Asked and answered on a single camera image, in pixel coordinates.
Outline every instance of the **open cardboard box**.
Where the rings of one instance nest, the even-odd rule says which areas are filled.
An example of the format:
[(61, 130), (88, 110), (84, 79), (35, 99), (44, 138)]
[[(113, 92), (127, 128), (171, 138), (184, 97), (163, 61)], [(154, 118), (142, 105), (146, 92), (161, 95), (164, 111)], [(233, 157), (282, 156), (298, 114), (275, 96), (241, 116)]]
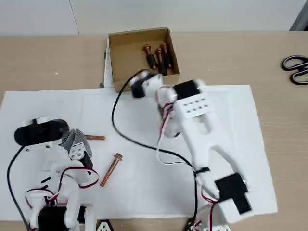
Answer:
[[(109, 34), (112, 76), (114, 88), (117, 92), (121, 90), (127, 79), (134, 73), (141, 69), (150, 69), (146, 60), (146, 54), (142, 50), (143, 46), (149, 44), (152, 47), (152, 53), (155, 55), (155, 50), (163, 42), (168, 44), (173, 61), (173, 68), (167, 70), (168, 75), (164, 76), (164, 80), (166, 84), (174, 85), (178, 83), (180, 71), (168, 28)], [(151, 70), (151, 72), (158, 73), (158, 70)]]

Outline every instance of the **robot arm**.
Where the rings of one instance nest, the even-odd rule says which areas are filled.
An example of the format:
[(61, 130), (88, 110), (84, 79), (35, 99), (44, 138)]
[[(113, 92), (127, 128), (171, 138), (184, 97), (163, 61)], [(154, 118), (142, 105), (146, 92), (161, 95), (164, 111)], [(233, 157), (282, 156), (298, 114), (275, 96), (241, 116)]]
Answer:
[[(164, 86), (160, 74), (147, 71), (131, 81), (135, 98), (156, 98), (159, 108), (173, 104), (170, 122), (165, 135), (174, 137), (182, 133), (192, 155), (192, 166), (197, 173), (197, 182), (218, 202), (233, 199), (232, 211), (220, 206), (228, 223), (247, 217), (253, 210), (246, 198), (251, 190), (248, 175), (242, 170), (240, 159), (235, 155), (232, 142), (223, 129), (218, 115), (202, 81), (188, 81), (174, 86)], [(215, 150), (231, 165), (234, 174), (215, 180), (209, 168), (209, 152)]]
[[(92, 169), (90, 146), (78, 129), (69, 132), (63, 120), (33, 119), (15, 132), (15, 140), (28, 146), (28, 152), (43, 156), (45, 179), (26, 192), (31, 208), (30, 227), (40, 230), (79, 230), (80, 190), (94, 185), (98, 174)], [(86, 204), (86, 231), (94, 231), (96, 220), (93, 206)]]

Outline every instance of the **wooden table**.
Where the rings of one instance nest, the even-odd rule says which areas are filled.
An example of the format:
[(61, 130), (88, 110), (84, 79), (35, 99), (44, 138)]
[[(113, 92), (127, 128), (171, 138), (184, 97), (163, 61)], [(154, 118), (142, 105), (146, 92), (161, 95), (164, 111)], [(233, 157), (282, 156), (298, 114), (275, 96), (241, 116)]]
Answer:
[[(0, 38), (0, 98), (6, 90), (97, 88), (106, 35)], [(236, 231), (308, 227), (308, 87), (296, 86), (280, 61), (308, 56), (308, 32), (173, 33), (181, 80), (250, 84), (271, 168), (278, 214), (249, 218)], [(186, 219), (113, 220), (115, 231), (180, 231)], [(24, 230), (0, 222), (0, 230)]]

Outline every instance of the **scissors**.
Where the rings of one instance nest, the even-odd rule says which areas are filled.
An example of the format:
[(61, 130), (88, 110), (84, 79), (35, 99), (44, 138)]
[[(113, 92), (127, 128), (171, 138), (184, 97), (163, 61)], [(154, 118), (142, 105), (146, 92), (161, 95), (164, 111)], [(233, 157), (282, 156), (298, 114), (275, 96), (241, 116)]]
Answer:
[[(287, 66), (287, 62), (290, 60), (296, 60), (300, 61), (299, 64), (295, 64), (293, 66)], [(302, 55), (291, 55), (287, 58), (285, 58), (281, 62), (281, 68), (285, 71), (294, 71), (297, 70), (297, 72), (290, 75), (290, 81), (297, 85), (307, 85), (308, 84), (308, 75), (305, 81), (300, 80), (300, 76), (303, 76), (305, 74), (308, 74), (308, 58)]]

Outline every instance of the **white paper sheet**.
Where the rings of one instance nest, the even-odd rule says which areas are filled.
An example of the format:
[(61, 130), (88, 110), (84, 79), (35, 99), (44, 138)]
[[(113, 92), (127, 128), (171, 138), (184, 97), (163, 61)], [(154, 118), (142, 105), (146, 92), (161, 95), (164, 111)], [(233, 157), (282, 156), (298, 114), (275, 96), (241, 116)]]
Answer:
[[(262, 134), (254, 99), (249, 86), (211, 86), (220, 120), (233, 140), (235, 149), (243, 157), (256, 186), (253, 206), (259, 213), (277, 211), (275, 192), (267, 163)], [(25, 120), (36, 117), (61, 118), (70, 128), (85, 134), (105, 135), (107, 141), (90, 141), (94, 169), (101, 178), (113, 155), (123, 155), (104, 188), (99, 187), (95, 211), (97, 218), (156, 218), (191, 216), (194, 207), (193, 174), (184, 165), (160, 164), (155, 151), (139, 147), (121, 138), (112, 128), (111, 109), (116, 99), (112, 89), (52, 90), (7, 92), (0, 110), (0, 220), (19, 220), (20, 216), (9, 195), (6, 169), (18, 150), (13, 134)], [(160, 126), (156, 105), (149, 99), (134, 100), (124, 94), (115, 113), (117, 127), (126, 135), (149, 145), (156, 145)], [(162, 148), (179, 153), (190, 160), (182, 136), (166, 138)], [(174, 157), (161, 154), (164, 160)], [(29, 213), (24, 192), (31, 185), (35, 171), (27, 164), (35, 164), (36, 157), (26, 152), (12, 168), (12, 185), (22, 209)], [(229, 164), (218, 154), (210, 157), (214, 177), (232, 173)], [(260, 193), (266, 195), (260, 201)]]

